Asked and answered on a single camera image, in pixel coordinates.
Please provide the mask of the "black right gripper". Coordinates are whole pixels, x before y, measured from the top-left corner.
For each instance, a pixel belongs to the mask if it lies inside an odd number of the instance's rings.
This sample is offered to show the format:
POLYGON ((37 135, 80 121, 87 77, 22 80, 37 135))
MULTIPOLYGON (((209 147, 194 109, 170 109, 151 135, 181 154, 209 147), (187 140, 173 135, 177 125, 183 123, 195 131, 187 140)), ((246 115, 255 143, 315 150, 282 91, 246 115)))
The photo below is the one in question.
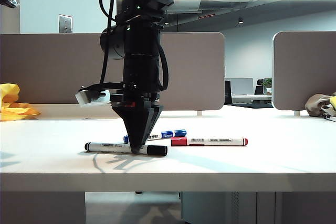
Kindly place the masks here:
POLYGON ((163 86, 159 83, 153 90, 143 91, 136 84, 111 83, 110 95, 113 111, 124 121, 131 152, 138 154, 149 138, 162 110, 158 104, 163 86))

